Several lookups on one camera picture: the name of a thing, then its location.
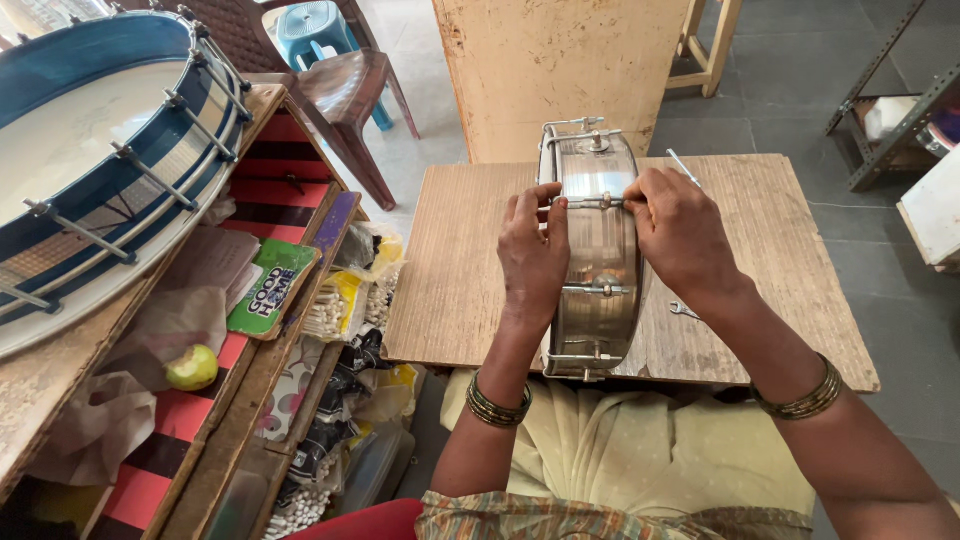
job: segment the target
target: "stainless steel drum shell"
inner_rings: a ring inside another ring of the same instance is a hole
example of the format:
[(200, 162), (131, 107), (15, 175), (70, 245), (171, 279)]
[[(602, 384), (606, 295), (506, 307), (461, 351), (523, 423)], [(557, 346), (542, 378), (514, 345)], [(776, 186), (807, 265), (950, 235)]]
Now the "stainless steel drum shell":
[(623, 190), (636, 179), (619, 131), (561, 132), (544, 126), (539, 183), (561, 182), (569, 201), (570, 266), (544, 338), (547, 377), (601, 380), (630, 351), (649, 276)]

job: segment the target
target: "hand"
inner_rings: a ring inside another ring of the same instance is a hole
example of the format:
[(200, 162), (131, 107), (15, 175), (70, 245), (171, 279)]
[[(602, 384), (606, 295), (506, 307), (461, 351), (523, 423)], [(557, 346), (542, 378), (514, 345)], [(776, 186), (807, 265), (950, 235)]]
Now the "hand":
[(623, 192), (643, 255), (694, 311), (716, 306), (750, 279), (740, 273), (720, 209), (689, 177), (646, 169)]
[[(511, 197), (496, 248), (507, 285), (504, 317), (535, 331), (546, 331), (550, 326), (570, 264), (566, 199), (556, 199), (549, 213), (540, 211), (550, 198), (560, 195), (562, 188), (554, 182)], [(547, 228), (539, 231), (544, 220)]]

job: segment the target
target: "blue plastic stool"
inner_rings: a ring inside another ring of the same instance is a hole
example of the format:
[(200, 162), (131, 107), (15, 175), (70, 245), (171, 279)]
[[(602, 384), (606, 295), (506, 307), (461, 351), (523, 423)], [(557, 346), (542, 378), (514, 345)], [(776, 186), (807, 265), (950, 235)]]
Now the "blue plastic stool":
[[(276, 40), (283, 59), (294, 71), (306, 71), (313, 62), (323, 60), (321, 47), (333, 47), (338, 55), (360, 50), (337, 5), (328, 0), (287, 7), (276, 22)], [(373, 121), (381, 132), (394, 126), (382, 98), (373, 107)]]

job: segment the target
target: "white drumhead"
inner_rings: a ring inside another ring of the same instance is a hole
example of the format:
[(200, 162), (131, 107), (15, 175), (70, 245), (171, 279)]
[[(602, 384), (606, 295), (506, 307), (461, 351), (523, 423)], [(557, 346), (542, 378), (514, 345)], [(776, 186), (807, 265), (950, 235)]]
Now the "white drumhead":
[(126, 142), (163, 105), (183, 61), (127, 69), (67, 92), (0, 130), (0, 224), (76, 182)]

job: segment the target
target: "woman's right hand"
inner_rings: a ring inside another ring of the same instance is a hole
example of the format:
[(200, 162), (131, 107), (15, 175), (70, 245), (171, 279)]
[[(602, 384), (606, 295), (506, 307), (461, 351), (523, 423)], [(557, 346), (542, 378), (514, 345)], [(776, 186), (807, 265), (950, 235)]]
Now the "woman's right hand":
[(645, 169), (623, 192), (640, 250), (663, 283), (693, 310), (719, 307), (753, 286), (736, 267), (720, 209), (674, 169)]

